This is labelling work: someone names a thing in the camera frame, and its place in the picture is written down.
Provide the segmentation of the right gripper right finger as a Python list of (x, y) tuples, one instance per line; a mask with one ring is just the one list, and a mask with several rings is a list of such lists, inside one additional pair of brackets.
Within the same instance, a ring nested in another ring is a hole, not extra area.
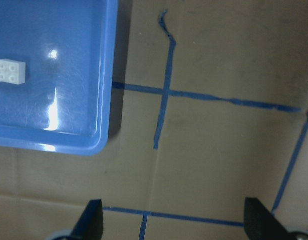
[(250, 240), (296, 240), (257, 198), (245, 198), (243, 227)]

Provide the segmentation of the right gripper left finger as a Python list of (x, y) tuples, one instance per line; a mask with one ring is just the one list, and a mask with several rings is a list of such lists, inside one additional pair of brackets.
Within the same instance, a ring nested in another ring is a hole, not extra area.
[(90, 200), (70, 233), (71, 240), (100, 240), (103, 236), (103, 208), (100, 199)]

